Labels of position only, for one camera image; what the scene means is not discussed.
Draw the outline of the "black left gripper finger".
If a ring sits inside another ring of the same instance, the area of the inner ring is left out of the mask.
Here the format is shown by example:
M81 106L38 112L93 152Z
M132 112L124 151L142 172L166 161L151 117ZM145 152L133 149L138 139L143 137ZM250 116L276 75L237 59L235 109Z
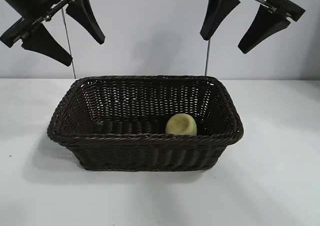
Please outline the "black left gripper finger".
M22 36L22 48L52 58L69 67L72 56L53 38L41 23Z
M69 3L65 11L70 17L77 21L97 43L105 42L105 35L95 18L90 0L74 0Z

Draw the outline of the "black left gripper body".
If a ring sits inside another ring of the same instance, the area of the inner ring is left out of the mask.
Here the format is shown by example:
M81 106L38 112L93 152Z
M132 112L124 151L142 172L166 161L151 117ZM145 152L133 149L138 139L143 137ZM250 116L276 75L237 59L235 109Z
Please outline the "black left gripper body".
M0 41L11 48L21 36L51 18L65 5L74 0L4 0L21 18L8 28L0 37Z

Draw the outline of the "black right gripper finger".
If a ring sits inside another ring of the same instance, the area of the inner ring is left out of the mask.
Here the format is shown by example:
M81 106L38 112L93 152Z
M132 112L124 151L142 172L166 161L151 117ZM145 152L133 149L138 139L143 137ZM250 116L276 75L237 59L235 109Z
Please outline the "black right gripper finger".
M247 54L268 37L286 29L291 22L287 19L292 14L281 10L273 11L261 4L249 29L240 40L238 48Z
M239 0L208 0L200 35L209 40L228 14L240 4Z

